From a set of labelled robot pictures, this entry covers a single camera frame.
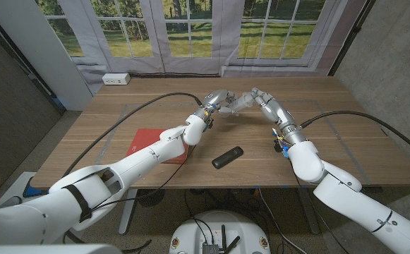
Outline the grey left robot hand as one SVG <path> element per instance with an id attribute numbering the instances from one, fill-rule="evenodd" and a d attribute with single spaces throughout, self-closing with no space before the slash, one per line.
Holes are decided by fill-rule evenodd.
<path id="1" fill-rule="evenodd" d="M 237 116 L 238 112 L 229 106 L 237 99 L 238 96 L 234 92 L 219 89 L 208 94 L 203 100 L 202 106 L 211 112 L 217 111 L 221 117 Z"/>

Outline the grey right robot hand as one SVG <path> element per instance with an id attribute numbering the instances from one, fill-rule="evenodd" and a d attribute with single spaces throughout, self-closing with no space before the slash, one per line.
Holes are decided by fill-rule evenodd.
<path id="1" fill-rule="evenodd" d="M 268 121 L 275 123 L 281 129 L 296 126 L 293 116 L 270 93 L 254 87 L 251 96 Z"/>

